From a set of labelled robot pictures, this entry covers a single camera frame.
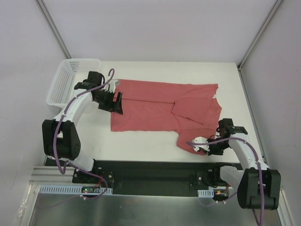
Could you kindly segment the pink t shirt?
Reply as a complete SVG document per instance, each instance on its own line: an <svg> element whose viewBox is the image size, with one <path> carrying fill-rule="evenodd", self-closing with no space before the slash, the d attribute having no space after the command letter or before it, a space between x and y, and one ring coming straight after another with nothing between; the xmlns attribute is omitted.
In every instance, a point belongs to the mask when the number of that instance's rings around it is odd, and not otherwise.
<svg viewBox="0 0 301 226"><path fill-rule="evenodd" d="M187 144L197 137L216 133L222 107L218 84L175 84L121 80L123 114L111 113L111 131L171 131L178 134L176 145L195 153Z"/></svg>

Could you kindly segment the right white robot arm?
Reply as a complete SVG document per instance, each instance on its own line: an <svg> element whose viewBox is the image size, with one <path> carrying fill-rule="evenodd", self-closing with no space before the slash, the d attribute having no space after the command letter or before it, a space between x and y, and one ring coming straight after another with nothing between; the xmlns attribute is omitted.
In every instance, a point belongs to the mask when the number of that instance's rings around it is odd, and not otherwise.
<svg viewBox="0 0 301 226"><path fill-rule="evenodd" d="M212 173L212 182L217 186L228 183L237 191L238 203L243 209L275 210L279 204L281 175L261 161L253 146L248 142L248 133L244 127L234 126L232 119L224 118L218 122L216 131L219 137L209 138L208 154L223 155L231 148L243 169L237 170L232 165L221 166Z"/></svg>

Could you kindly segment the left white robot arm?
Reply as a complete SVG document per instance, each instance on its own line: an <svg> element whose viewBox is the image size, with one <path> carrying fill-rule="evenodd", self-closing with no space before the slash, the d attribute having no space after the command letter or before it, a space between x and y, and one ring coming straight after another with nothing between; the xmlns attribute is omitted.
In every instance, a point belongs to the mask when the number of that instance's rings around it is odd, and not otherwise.
<svg viewBox="0 0 301 226"><path fill-rule="evenodd" d="M76 126L85 109L92 103L110 113L122 115L122 93L116 92L119 80L114 79L114 69L110 69L108 80L104 75L90 71L82 82L74 86L72 97L62 111L52 120L42 123L44 153L55 159L61 174L70 165L84 171L83 178L89 183L99 179L95 160L86 154L82 147Z"/></svg>

